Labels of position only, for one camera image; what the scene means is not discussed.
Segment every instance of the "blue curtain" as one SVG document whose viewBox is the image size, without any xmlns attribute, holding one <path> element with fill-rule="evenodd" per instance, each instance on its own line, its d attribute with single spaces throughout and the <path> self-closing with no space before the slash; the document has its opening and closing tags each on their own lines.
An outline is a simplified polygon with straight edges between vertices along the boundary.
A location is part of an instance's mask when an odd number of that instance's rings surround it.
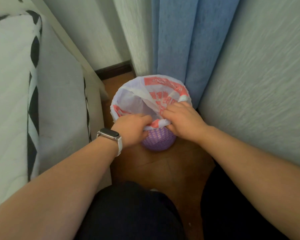
<svg viewBox="0 0 300 240">
<path fill-rule="evenodd" d="M 153 73 L 187 87 L 196 109 L 239 0 L 152 0 Z"/>
</svg>

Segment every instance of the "wooden floor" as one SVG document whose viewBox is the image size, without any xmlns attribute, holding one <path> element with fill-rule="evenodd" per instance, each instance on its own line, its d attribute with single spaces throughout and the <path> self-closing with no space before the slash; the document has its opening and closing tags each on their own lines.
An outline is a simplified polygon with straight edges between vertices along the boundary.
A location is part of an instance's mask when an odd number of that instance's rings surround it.
<svg viewBox="0 0 300 240">
<path fill-rule="evenodd" d="M 113 96 L 133 78 L 133 73 L 129 72 L 103 81 L 110 97 L 102 104 L 106 128 L 113 125 L 110 114 Z M 113 183 L 134 181 L 147 189 L 165 193 L 176 205 L 189 240 L 203 239 L 200 199 L 214 163 L 198 145 L 180 138 L 162 152 L 136 145 L 124 149 L 110 168 Z"/>
</svg>

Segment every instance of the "dark wooden baseboard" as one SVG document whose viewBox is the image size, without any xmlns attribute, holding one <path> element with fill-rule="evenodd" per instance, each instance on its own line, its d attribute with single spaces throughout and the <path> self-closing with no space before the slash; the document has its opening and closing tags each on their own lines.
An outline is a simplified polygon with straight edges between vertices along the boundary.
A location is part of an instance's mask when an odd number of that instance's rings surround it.
<svg viewBox="0 0 300 240">
<path fill-rule="evenodd" d="M 133 72 L 133 74 L 136 76 L 131 60 L 116 65 L 108 66 L 106 68 L 99 69 L 95 72 L 101 80 L 119 76 L 127 72 Z"/>
</svg>

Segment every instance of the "white plastic bag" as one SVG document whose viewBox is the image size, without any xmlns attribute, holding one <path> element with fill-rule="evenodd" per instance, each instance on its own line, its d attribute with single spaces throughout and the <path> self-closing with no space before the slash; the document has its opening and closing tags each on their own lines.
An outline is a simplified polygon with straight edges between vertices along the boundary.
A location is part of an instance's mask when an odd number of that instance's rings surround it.
<svg viewBox="0 0 300 240">
<path fill-rule="evenodd" d="M 188 90 L 179 80 L 163 75 L 139 76 L 119 88 L 110 111 L 114 121 L 128 114 L 150 115 L 153 122 L 144 128 L 150 131 L 169 125 L 162 112 L 169 104 L 181 101 L 191 104 Z"/>
</svg>

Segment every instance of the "forearm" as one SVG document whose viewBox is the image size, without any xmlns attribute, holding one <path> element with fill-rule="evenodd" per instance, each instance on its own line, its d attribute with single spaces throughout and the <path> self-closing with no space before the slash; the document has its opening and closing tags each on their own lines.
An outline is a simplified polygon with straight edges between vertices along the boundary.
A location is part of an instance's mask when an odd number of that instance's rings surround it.
<svg viewBox="0 0 300 240">
<path fill-rule="evenodd" d="M 99 137 L 25 185 L 0 206 L 0 239 L 72 239 L 117 153 Z"/>
<path fill-rule="evenodd" d="M 300 167 L 207 126 L 200 145 L 252 205 L 281 232 L 300 239 Z"/>
</svg>

